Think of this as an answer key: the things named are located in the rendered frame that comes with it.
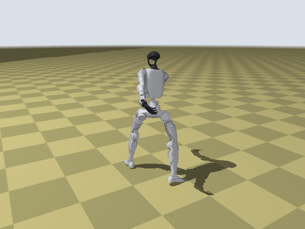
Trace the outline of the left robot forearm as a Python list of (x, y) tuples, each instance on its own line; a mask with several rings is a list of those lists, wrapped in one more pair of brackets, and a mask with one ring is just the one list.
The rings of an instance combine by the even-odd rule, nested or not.
[(143, 89), (141, 84), (139, 84), (137, 86), (137, 91), (138, 91), (138, 94), (139, 94), (140, 105), (142, 105), (141, 99), (144, 99), (146, 101), (146, 97), (145, 97), (145, 90)]

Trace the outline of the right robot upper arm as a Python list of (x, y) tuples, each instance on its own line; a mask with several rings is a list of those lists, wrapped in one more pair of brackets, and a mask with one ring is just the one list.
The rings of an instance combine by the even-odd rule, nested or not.
[(169, 78), (169, 75), (164, 71), (164, 84), (166, 82), (166, 80), (168, 80)]

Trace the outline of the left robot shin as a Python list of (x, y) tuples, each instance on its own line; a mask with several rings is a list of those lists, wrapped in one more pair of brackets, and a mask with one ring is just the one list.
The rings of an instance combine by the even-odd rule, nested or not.
[(130, 137), (129, 137), (129, 162), (133, 161), (133, 155), (134, 155), (134, 152), (136, 150), (136, 147), (137, 147), (137, 140), (134, 140), (134, 133), (131, 132), (130, 133)]

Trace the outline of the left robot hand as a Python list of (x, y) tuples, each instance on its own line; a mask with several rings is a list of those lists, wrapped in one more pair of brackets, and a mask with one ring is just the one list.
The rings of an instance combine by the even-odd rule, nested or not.
[(154, 110), (156, 107), (155, 108), (150, 107), (144, 99), (141, 99), (141, 102), (142, 102), (142, 107), (144, 107), (150, 114), (153, 115), (157, 114), (158, 112), (157, 109)]

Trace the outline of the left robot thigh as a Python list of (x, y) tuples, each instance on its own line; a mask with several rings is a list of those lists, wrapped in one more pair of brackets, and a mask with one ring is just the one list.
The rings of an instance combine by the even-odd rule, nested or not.
[(146, 118), (147, 118), (147, 110), (143, 108), (139, 109), (133, 119), (132, 128), (131, 128), (131, 132), (134, 133), (134, 140), (139, 139), (138, 130)]

